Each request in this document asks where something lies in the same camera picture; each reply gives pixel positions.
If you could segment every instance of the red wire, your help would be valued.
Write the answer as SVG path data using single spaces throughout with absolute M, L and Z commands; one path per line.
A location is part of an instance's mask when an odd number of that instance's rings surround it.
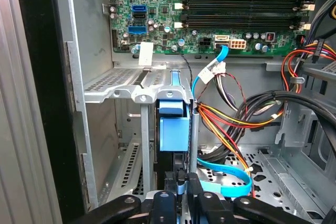
M 258 126 L 251 126 L 251 125 L 236 125 L 236 124 L 232 124 L 228 121 L 225 121 L 223 120 L 222 118 L 219 118 L 218 116 L 216 116 L 214 113 L 210 112 L 208 109 L 205 109 L 205 108 L 202 108 L 201 109 L 205 114 L 207 114 L 208 116 L 210 116 L 211 118 L 221 122 L 221 123 L 224 123 L 224 124 L 227 124 L 227 125 L 230 125 L 230 126 L 233 126 L 233 127 L 238 127 L 238 128 L 256 128 L 256 127 L 260 127 L 259 125 Z
M 222 128 L 221 128 L 221 126 L 218 124 L 218 123 L 216 123 L 214 120 L 212 120 L 212 119 L 210 119 L 210 118 L 208 118 L 213 124 L 215 124 L 218 128 L 219 128 L 219 130 L 230 140 L 230 142 L 238 149 L 238 146 L 237 146 L 237 144 L 235 143 L 235 141 L 233 141 L 233 139 L 229 136 L 229 134 L 227 134 L 226 133 L 226 131 L 224 131 Z

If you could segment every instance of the blue connector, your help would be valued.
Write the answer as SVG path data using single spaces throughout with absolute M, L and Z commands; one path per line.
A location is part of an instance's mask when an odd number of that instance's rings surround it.
M 146 34 L 147 27 L 146 26 L 129 26 L 128 33 L 129 34 Z
M 134 13 L 146 13 L 147 6 L 146 5 L 132 5 L 132 12 Z

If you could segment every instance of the black cable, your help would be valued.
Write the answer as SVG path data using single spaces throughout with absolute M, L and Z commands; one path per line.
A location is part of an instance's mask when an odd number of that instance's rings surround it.
M 328 39 L 329 37 L 333 36 L 334 34 L 336 34 L 336 27 L 334 29 L 331 29 L 330 31 L 326 32 L 325 34 L 322 34 L 322 35 L 316 37 L 316 39 Z

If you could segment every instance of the white label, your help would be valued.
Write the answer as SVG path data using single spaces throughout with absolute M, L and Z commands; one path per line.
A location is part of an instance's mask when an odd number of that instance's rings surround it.
M 333 61 L 329 65 L 325 66 L 322 70 L 329 73 L 336 73 L 336 61 Z
M 203 70 L 198 74 L 198 77 L 204 82 L 204 84 L 207 84 L 213 79 L 214 74 L 211 73 L 208 68 L 203 68 Z
M 139 54 L 139 66 L 151 66 L 153 58 L 154 43 L 141 42 Z

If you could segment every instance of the black wire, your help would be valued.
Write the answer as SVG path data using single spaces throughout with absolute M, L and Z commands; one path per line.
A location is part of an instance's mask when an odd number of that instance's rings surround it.
M 328 39 L 329 37 L 333 36 L 334 34 L 336 34 L 336 27 L 334 29 L 331 29 L 330 31 L 326 32 L 325 34 L 322 34 L 322 35 L 316 37 L 316 39 Z
M 192 83 L 193 83 L 193 73 L 191 71 L 191 67 L 190 67 L 190 64 L 189 62 L 187 61 L 187 59 L 184 57 L 183 54 L 180 54 L 179 52 L 176 52 L 178 55 L 180 55 L 182 57 L 182 59 L 185 61 L 185 63 L 187 64 L 188 68 L 189 68 L 189 73 L 190 73 L 190 87 L 192 86 Z

